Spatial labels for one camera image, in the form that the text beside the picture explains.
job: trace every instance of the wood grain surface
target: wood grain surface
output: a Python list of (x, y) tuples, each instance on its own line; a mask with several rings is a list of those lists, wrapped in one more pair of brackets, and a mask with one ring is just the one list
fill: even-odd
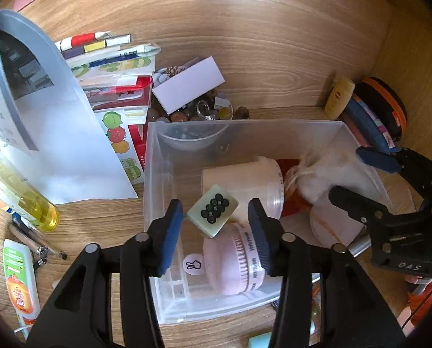
[[(279, 108), (265, 111), (253, 110), (252, 116), (275, 119), (289, 116), (303, 119), (326, 119), (321, 108)], [(399, 213), (411, 211), (407, 186), (399, 177), (384, 176), (384, 184)], [(48, 234), (48, 240), (68, 254), (68, 260), (50, 258), (49, 263), (38, 270), (37, 290), (41, 305), (52, 292), (52, 283), (60, 279), (79, 252), (91, 242), (102, 247), (124, 243), (137, 232), (143, 231), (143, 188), (135, 187), (138, 198), (131, 200), (88, 200), (59, 205), (61, 222)], [(17, 328), (16, 314), (8, 298), (2, 269), (2, 244), (11, 238), (6, 230), (8, 215), (0, 211), (0, 312), (11, 328)], [(407, 302), (405, 281), (397, 273), (384, 271), (370, 265), (370, 252), (359, 258), (359, 263), (371, 276), (383, 294), (391, 310), (399, 314)], [(166, 347), (224, 346), (246, 347), (248, 337), (270, 330), (275, 311), (265, 305), (247, 312), (203, 322), (180, 323), (161, 326)], [(112, 278), (112, 327), (115, 342), (123, 344), (120, 308), (119, 277)]]
[[(3, 6), (13, 7), (12, 0)], [(213, 55), (235, 106), (325, 102), (335, 75), (372, 69), (386, 0), (36, 0), (21, 13), (54, 40), (91, 31), (132, 33), (163, 47), (157, 66)]]
[[(1, 6), (12, 8), (12, 0), (3, 0)], [(158, 67), (214, 55), (226, 78), (227, 96), (235, 106), (248, 106), (252, 118), (324, 119), (322, 109), (313, 106), (325, 101), (336, 75), (358, 81), (370, 72), (392, 11), (386, 0), (37, 0), (21, 12), (54, 40), (113, 30), (131, 32), (136, 41), (156, 41), (163, 47)], [(404, 182), (384, 182), (397, 209), (408, 211), (411, 202)], [(87, 243), (122, 244), (143, 230), (143, 189), (138, 186), (136, 191), (135, 200), (59, 206), (60, 226), (48, 238), (66, 251), (68, 260), (50, 259), (39, 270), (42, 305), (52, 282)], [(0, 311), (16, 328), (2, 270), (7, 222), (0, 211)], [(398, 314), (407, 302), (402, 276), (373, 268), (368, 256), (360, 257), (361, 265)], [(115, 276), (113, 336), (123, 343), (119, 313)], [(274, 318), (274, 310), (266, 305), (205, 322), (161, 326), (161, 333), (167, 347), (246, 347), (249, 336), (272, 328)]]
[(401, 145), (432, 159), (432, 25), (397, 10), (373, 75), (390, 85), (406, 107)]

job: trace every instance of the small white card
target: small white card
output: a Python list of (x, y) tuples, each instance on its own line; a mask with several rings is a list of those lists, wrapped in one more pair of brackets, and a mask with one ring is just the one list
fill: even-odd
[(143, 183), (145, 177), (127, 126), (125, 111), (112, 108), (96, 112), (95, 117), (110, 140), (111, 147), (120, 159), (131, 183)]
[(224, 82), (224, 77), (211, 56), (171, 77), (152, 92), (170, 115)]

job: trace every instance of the black clamp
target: black clamp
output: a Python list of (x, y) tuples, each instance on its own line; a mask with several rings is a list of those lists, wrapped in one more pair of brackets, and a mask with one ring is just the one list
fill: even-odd
[(432, 161), (411, 149), (385, 154), (373, 148), (356, 151), (367, 165), (399, 173), (424, 198), (419, 211), (393, 215), (383, 204), (336, 186), (330, 202), (367, 226), (375, 266), (432, 277)]
[(344, 245), (308, 245), (266, 216), (259, 199), (250, 201), (248, 219), (262, 267), (269, 276), (283, 277), (269, 348), (308, 347), (312, 273), (321, 275), (321, 348), (390, 348), (402, 342), (393, 313)]
[(163, 348), (149, 276), (169, 268), (183, 220), (172, 199), (163, 218), (121, 246), (88, 244), (69, 267), (28, 336), (29, 348), (121, 347), (113, 343), (111, 274), (120, 274), (121, 321), (126, 347)]

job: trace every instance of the orange label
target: orange label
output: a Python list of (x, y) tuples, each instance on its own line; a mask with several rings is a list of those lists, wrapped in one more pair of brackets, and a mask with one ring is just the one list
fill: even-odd
[(29, 289), (15, 275), (7, 278), (7, 288), (11, 303), (16, 310), (24, 314), (31, 314), (34, 311)]

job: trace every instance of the pink round container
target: pink round container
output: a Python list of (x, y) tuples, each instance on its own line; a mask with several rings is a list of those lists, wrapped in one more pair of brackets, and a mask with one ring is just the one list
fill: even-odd
[(248, 223), (226, 224), (214, 238), (205, 238), (206, 276), (213, 289), (225, 296), (257, 289), (265, 271)]

